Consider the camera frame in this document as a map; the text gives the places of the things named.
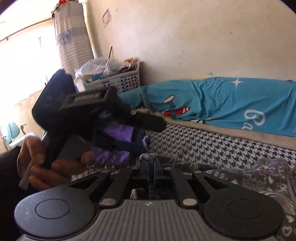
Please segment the person's left hand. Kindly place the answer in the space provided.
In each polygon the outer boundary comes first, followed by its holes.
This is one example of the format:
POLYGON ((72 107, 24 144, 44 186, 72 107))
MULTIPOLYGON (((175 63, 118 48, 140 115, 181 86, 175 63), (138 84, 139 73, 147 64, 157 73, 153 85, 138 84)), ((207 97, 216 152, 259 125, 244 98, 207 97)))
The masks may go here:
POLYGON ((58 159, 53 161, 50 169, 42 166, 45 160, 45 148, 36 135, 30 133, 25 137, 18 156, 18 170, 23 179, 28 174, 27 180, 38 191, 66 184, 71 181, 71 176, 86 171, 87 166, 94 161, 92 151, 83 153, 79 161, 58 159))

